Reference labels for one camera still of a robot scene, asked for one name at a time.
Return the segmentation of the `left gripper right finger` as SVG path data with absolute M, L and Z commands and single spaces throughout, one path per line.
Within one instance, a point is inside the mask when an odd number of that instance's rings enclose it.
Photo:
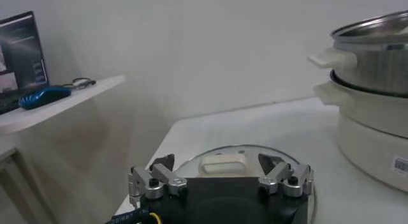
M 314 193 L 314 171 L 310 165 L 298 164 L 296 167 L 282 158 L 259 154 L 258 161 L 265 173 L 258 178 L 259 189 L 267 195 L 282 190 L 287 197 L 298 198 Z

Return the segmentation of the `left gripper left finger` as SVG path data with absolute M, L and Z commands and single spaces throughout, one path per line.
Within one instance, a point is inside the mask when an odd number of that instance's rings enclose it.
M 178 198 L 186 198 L 189 193 L 186 178 L 173 173 L 175 155 L 168 154 L 156 158 L 147 169 L 143 167 L 131 167 L 127 175 L 129 203 L 137 208 L 140 198 L 147 200 L 159 200 L 168 195 Z

